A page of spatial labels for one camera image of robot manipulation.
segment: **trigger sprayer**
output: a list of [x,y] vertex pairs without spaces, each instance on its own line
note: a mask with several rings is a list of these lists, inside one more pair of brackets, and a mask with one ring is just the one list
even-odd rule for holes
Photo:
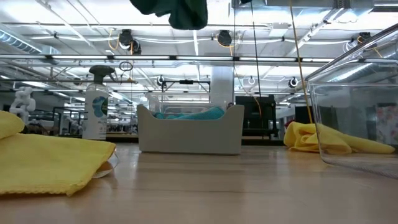
[[105,140],[109,93],[103,80],[107,75],[114,80],[115,70],[106,65],[94,65],[89,72],[94,75],[94,82],[86,89],[83,139]]

